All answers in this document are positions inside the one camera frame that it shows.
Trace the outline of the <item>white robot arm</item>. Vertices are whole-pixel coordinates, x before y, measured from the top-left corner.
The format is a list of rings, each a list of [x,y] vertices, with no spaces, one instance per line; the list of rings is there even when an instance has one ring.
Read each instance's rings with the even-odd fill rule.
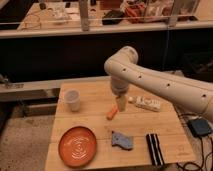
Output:
[[[147,69],[137,62],[138,53],[131,46],[124,46],[105,61],[104,70],[116,96],[125,95],[133,84],[213,123],[213,83]]]

